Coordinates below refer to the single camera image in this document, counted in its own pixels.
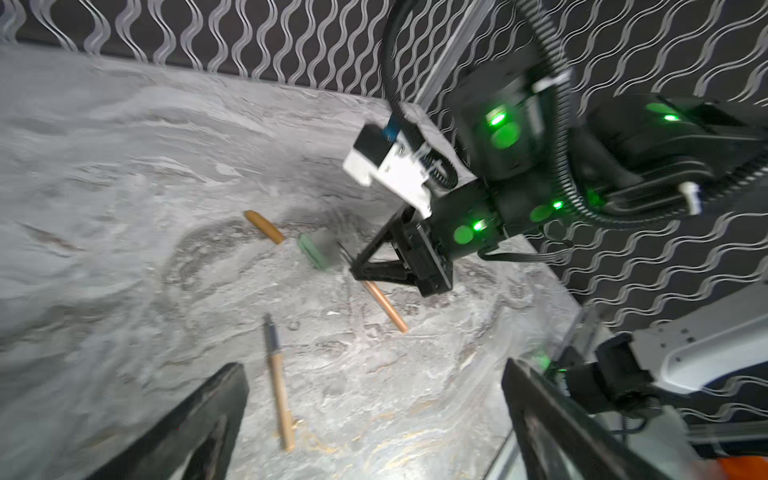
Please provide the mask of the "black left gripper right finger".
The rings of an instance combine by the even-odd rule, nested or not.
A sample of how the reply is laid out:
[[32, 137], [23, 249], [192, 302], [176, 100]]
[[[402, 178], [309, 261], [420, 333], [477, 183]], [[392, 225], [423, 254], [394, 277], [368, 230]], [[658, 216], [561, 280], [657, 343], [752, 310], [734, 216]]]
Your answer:
[[538, 372], [514, 359], [502, 390], [529, 479], [665, 479]]

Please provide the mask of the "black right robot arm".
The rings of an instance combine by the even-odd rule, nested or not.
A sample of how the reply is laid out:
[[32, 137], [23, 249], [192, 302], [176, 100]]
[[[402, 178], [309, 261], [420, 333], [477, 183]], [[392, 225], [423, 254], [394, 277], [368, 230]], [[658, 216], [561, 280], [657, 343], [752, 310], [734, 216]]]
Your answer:
[[[351, 260], [360, 281], [417, 288], [423, 296], [453, 287], [455, 260], [523, 263], [499, 244], [540, 227], [574, 207], [554, 173], [556, 120], [563, 107], [531, 50], [493, 62], [463, 79], [448, 96], [460, 152], [474, 180], [431, 199], [383, 129], [368, 124], [345, 161], [402, 197], [405, 206]], [[565, 179], [586, 204], [586, 222], [637, 228], [697, 216], [737, 192], [735, 178], [767, 162], [767, 116], [735, 102], [653, 94], [621, 95], [565, 130]], [[594, 362], [566, 370], [570, 396], [591, 414], [654, 415], [690, 391], [676, 384], [683, 352], [722, 346], [727, 331], [697, 337], [678, 333], [625, 334], [598, 347]]]

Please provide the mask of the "orange pen cap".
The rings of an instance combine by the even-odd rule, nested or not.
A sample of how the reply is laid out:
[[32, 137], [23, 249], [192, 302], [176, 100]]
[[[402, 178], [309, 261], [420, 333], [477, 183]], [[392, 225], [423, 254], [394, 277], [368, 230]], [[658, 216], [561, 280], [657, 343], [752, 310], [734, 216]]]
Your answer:
[[244, 217], [263, 233], [274, 244], [280, 245], [285, 241], [285, 236], [268, 219], [253, 210], [246, 210]]

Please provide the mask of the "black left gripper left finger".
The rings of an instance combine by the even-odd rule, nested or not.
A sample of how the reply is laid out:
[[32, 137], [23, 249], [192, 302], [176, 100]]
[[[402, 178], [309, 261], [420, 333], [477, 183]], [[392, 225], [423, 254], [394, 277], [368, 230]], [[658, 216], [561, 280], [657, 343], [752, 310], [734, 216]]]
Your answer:
[[244, 366], [227, 363], [91, 479], [224, 479], [247, 403]]

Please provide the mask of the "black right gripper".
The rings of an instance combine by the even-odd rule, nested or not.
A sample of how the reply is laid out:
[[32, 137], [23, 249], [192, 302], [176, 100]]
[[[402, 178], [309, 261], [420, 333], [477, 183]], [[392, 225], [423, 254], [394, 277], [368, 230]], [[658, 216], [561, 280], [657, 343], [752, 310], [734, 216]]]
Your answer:
[[416, 287], [423, 297], [447, 293], [455, 260], [498, 243], [498, 214], [479, 180], [435, 199], [430, 217], [415, 214], [402, 206], [353, 257], [356, 280]]

